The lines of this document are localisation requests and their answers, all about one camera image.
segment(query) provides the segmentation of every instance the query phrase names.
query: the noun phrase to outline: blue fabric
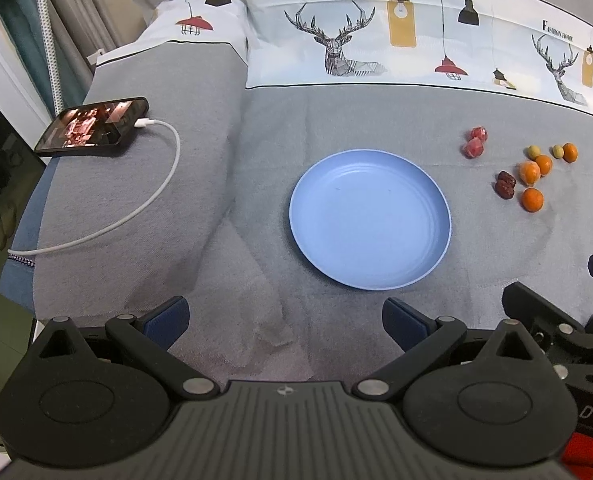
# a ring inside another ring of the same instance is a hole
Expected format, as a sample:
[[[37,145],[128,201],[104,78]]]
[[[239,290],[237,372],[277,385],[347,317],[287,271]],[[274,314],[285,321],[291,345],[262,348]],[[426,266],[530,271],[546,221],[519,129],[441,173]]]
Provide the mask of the blue fabric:
[[[43,44],[36,0],[0,0],[0,15],[36,90],[54,116],[48,58]],[[56,62],[65,107],[80,105],[85,98],[85,90],[67,62],[58,42],[56,42]]]
[[[36,249],[38,232],[41,229],[41,219],[43,218],[43,209],[46,206],[48,192],[57,164],[57,157],[50,160],[41,179],[36,184],[14,235],[14,240],[12,241],[13,250],[31,251]],[[20,304],[20,306],[25,307],[34,314],[33,280],[34,267],[29,267],[13,260],[7,260],[1,273],[0,294]]]
[[[188,329],[190,305],[185,298],[174,302],[163,312],[145,323],[143,333],[167,350]]]
[[[382,312],[383,328],[403,351],[408,351],[433,332],[435,321],[405,303],[385,301]]]

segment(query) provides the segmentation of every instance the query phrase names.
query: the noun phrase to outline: small orange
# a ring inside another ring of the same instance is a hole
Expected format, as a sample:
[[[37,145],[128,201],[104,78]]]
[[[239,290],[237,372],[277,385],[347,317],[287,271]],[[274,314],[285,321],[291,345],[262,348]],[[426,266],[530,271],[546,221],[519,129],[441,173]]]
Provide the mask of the small orange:
[[[546,176],[550,173],[552,169],[552,159],[547,155],[539,155],[535,162],[539,165],[539,170],[541,170],[541,176]]]
[[[519,176],[526,186],[534,186],[535,182],[541,178],[541,168],[537,163],[527,160],[519,166]]]
[[[521,205],[526,211],[536,213],[543,207],[543,194],[535,187],[528,187],[521,195]]]
[[[573,143],[567,142],[563,145],[563,160],[564,161],[574,162],[578,156],[579,156],[579,150],[576,149],[576,146]]]

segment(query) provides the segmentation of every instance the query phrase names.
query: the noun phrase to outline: small yellow ball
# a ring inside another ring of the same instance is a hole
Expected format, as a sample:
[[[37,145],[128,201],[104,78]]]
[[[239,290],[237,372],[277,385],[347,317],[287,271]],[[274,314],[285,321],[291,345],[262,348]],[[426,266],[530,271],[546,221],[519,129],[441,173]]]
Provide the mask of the small yellow ball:
[[[528,146],[528,158],[530,160],[535,160],[539,155],[541,155],[541,148],[536,145]]]
[[[563,146],[559,146],[558,144],[556,146],[553,146],[552,156],[554,158],[563,158]]]

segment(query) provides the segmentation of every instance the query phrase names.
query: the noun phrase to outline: white logo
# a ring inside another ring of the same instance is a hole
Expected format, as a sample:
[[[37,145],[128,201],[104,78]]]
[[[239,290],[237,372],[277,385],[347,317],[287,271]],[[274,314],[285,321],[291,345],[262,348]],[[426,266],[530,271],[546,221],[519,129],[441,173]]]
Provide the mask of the white logo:
[[[289,395],[292,395],[294,393],[294,388],[292,388],[292,386],[288,386],[287,384],[284,384],[283,386],[279,386],[276,389],[276,392],[284,397],[288,397]]]

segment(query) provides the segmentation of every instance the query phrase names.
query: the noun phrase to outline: curtain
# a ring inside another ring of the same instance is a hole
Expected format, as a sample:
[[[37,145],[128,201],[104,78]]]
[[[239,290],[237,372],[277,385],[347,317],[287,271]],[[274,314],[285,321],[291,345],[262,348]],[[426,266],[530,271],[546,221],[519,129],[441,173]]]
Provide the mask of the curtain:
[[[48,60],[43,45],[36,0],[0,0],[0,16],[36,90],[54,116]],[[86,84],[77,77],[57,38],[55,42],[65,107],[80,105],[86,95]]]

